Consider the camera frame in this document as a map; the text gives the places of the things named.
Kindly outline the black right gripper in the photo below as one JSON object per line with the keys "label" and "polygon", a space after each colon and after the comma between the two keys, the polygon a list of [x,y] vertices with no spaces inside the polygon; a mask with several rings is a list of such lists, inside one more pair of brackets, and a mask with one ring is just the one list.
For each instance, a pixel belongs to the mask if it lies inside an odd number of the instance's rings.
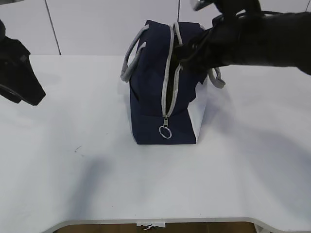
{"label": "black right gripper", "polygon": [[237,14],[244,10],[247,17],[259,16],[258,0],[192,0],[191,7],[199,11],[214,4],[221,13],[212,20],[212,28],[175,49],[183,69],[197,72],[224,65],[222,56],[239,40],[242,26]]}

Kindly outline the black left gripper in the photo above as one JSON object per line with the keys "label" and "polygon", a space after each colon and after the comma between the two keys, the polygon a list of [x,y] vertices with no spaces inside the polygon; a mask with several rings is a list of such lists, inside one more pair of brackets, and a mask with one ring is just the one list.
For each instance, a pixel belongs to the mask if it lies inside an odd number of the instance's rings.
{"label": "black left gripper", "polygon": [[14,103],[24,101],[37,106],[46,93],[33,71],[30,55],[19,40],[6,36],[6,27],[1,22],[0,95]]}

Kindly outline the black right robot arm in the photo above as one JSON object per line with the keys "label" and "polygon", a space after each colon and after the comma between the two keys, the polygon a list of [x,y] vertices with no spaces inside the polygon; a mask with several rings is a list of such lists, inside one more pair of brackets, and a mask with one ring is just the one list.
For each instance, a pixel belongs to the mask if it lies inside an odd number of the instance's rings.
{"label": "black right robot arm", "polygon": [[230,65],[296,67],[311,73],[311,14],[263,11],[257,0],[200,0],[221,13],[212,28],[175,48],[183,68],[205,71]]}

